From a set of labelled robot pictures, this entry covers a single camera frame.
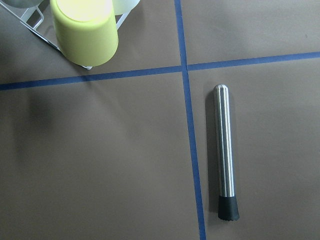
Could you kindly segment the yellow-green upturned plastic cup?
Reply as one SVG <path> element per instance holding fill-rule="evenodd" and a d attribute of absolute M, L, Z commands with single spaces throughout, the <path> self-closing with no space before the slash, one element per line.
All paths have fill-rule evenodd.
<path fill-rule="evenodd" d="M 53 26 L 62 54 L 80 66 L 100 66 L 118 48 L 111 0 L 51 0 Z"/>

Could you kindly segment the pale white upturned cup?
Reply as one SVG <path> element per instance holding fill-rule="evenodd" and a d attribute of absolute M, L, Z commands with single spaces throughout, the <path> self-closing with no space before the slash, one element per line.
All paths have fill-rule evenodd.
<path fill-rule="evenodd" d="M 119 16 L 133 10 L 140 0 L 112 0 L 114 15 Z"/>

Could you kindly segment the grey upturned cup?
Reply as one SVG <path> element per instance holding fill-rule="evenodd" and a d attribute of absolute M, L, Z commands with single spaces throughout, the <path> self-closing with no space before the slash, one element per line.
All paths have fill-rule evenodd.
<path fill-rule="evenodd" d="M 3 0 L 3 2 L 14 8 L 28 9 L 38 6 L 43 0 Z"/>

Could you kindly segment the steel muddler with black tip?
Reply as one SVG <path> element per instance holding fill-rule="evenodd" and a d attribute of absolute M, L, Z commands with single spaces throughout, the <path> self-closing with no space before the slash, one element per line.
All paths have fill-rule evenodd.
<path fill-rule="evenodd" d="M 218 218 L 237 221 L 240 218 L 233 170 L 233 148 L 229 89 L 218 84 L 213 89 L 218 165 Z"/>

